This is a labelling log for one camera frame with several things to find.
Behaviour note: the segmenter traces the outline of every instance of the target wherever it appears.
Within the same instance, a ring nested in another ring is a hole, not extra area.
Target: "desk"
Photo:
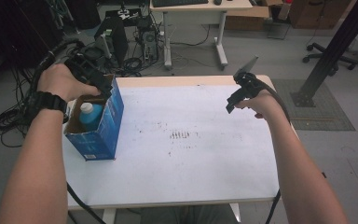
[[[266,76],[257,76],[272,86]],[[226,111],[231,76],[122,77],[114,161],[84,161],[63,138],[68,183],[93,208],[271,201],[278,191],[267,123]],[[70,209],[79,206],[68,195]]]
[[[169,18],[168,15],[177,13],[179,22],[187,22],[191,24],[219,24],[219,36],[214,38],[217,53],[219,55],[222,69],[228,65],[227,57],[222,45],[223,32],[225,30],[226,15],[228,10],[242,10],[252,7],[248,0],[227,1],[223,0],[220,6],[209,0],[208,4],[177,6],[177,7],[153,7],[150,1],[150,10],[163,13],[165,45],[164,45],[164,64],[169,70],[172,69],[171,45],[167,34]]]

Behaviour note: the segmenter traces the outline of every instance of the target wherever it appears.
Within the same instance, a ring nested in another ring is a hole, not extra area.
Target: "hand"
[[[256,112],[255,117],[258,119],[264,118],[265,120],[269,120],[279,114],[284,115],[281,106],[266,90],[262,90],[253,99],[240,101],[235,107],[241,109],[245,107],[252,108]]]
[[[94,86],[84,84],[72,75],[63,63],[53,64],[39,78],[38,91],[48,91],[60,96],[64,101],[75,100],[81,95],[101,94]]]

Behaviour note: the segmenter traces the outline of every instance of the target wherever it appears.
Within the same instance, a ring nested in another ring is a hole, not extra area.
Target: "blue box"
[[[76,99],[63,131],[86,161],[115,158],[124,104],[116,80],[113,76],[108,78],[112,80],[112,96],[107,101],[95,96],[81,96]],[[83,103],[103,105],[103,116],[96,131],[86,132],[80,123],[80,106]]]

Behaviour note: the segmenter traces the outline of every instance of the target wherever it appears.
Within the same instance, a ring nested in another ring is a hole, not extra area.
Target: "black pole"
[[[312,97],[322,85],[334,64],[358,35],[358,0],[348,17],[342,22],[322,58],[316,63],[310,76],[299,92],[292,92],[292,99],[296,106],[313,106]]]

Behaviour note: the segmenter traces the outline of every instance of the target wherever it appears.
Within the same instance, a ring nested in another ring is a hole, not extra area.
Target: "person's right arm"
[[[267,92],[236,107],[250,107],[269,126],[286,215],[290,223],[348,223],[335,192],[310,158],[281,106]]]

